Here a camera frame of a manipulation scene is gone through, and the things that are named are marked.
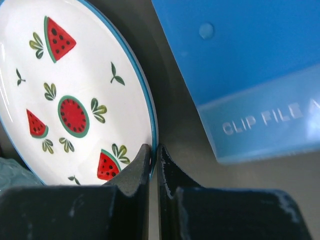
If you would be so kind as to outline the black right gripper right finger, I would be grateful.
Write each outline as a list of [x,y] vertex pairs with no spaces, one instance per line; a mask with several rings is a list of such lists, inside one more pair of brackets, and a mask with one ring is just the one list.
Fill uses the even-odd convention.
[[309,240],[293,198],[279,189],[207,188],[157,149],[162,240]]

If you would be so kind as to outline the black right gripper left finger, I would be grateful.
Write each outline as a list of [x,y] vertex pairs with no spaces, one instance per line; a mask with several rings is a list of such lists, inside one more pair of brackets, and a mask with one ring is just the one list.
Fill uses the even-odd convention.
[[3,240],[146,240],[150,147],[101,186],[15,187],[0,198]]

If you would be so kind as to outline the white watermelon plate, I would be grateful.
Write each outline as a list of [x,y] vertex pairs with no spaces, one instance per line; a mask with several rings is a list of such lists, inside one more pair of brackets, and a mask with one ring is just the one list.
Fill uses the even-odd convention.
[[142,67],[87,0],[1,1],[0,121],[46,185],[101,185],[158,145]]

